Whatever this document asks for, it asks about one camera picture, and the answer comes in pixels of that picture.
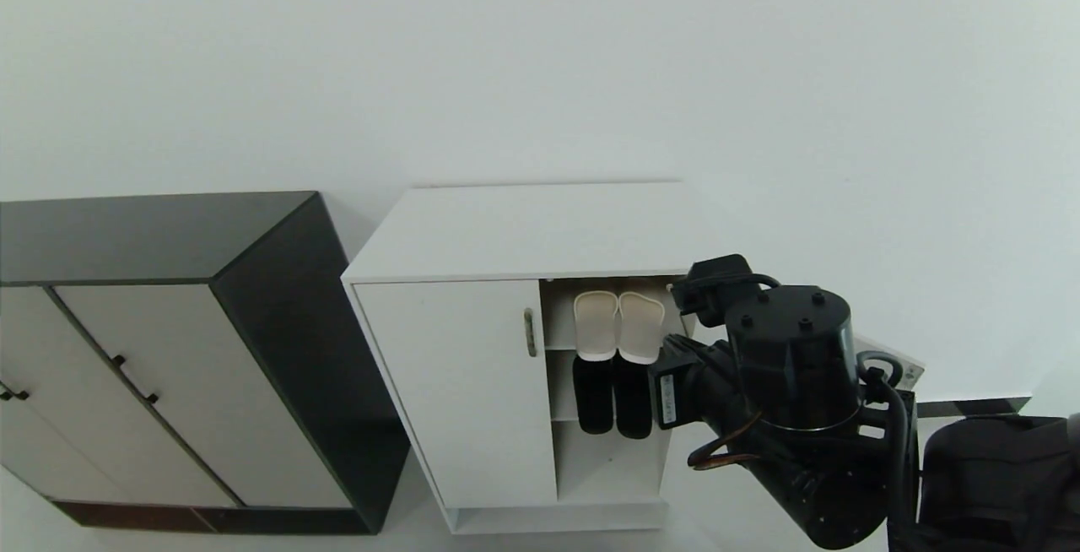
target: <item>white shoe cabinet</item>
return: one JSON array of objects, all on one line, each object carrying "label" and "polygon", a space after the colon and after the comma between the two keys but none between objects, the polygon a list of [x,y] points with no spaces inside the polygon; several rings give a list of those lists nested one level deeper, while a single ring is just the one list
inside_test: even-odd
[{"label": "white shoe cabinet", "polygon": [[[671,432],[577,423],[573,298],[725,253],[683,184],[408,191],[342,275],[450,530],[663,526]],[[669,302],[665,328],[691,322]]]}]

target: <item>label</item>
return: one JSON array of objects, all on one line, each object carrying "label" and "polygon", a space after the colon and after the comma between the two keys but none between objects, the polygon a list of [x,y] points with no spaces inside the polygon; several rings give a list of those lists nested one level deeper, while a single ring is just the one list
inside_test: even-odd
[{"label": "label", "polygon": [[664,425],[675,422],[675,376],[664,375],[660,378],[660,412]]}]

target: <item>black boot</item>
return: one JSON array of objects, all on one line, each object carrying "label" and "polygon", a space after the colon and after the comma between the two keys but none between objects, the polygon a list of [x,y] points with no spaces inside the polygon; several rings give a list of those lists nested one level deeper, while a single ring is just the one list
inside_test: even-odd
[{"label": "black boot", "polygon": [[642,440],[652,432],[652,401],[649,400],[649,367],[616,355],[615,410],[619,432]]},{"label": "black boot", "polygon": [[578,423],[583,432],[610,432],[615,418],[611,407],[611,361],[588,362],[575,356],[573,398],[578,401]]}]

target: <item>wardrobe door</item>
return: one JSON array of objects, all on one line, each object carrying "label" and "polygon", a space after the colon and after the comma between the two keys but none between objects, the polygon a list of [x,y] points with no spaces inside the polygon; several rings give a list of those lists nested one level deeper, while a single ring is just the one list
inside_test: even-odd
[{"label": "wardrobe door", "polygon": [[42,287],[3,287],[4,383],[133,503],[233,506]]},{"label": "wardrobe door", "polygon": [[244,503],[351,507],[208,286],[56,291]]}]

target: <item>cabinet handle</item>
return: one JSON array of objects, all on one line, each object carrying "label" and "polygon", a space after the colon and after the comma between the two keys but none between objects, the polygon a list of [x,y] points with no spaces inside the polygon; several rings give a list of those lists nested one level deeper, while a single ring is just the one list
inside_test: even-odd
[{"label": "cabinet handle", "polygon": [[[117,371],[120,372],[120,375],[123,376],[124,379],[127,379],[127,382],[131,383],[131,379],[129,379],[127,375],[124,374],[124,372],[122,371],[122,368],[120,368],[124,364],[127,364],[127,359],[125,359],[123,354],[117,354],[114,356],[111,356],[109,359],[109,362],[111,362],[112,364],[116,364]],[[158,402],[159,399],[160,399],[160,396],[158,396],[158,394],[150,394],[148,396],[144,396],[143,400],[145,400],[148,403],[156,403],[156,402]]]},{"label": "cabinet handle", "polygon": [[11,399],[19,399],[25,401],[26,399],[30,398],[29,392],[27,392],[26,390],[23,390],[22,392],[16,392],[11,388],[9,388],[8,383],[4,383],[3,381],[0,381],[0,388],[3,389],[3,393],[0,393],[0,401],[3,402],[8,402]]},{"label": "cabinet handle", "polygon": [[525,347],[529,350],[529,356],[537,356],[537,339],[532,334],[532,309],[525,307]]}]

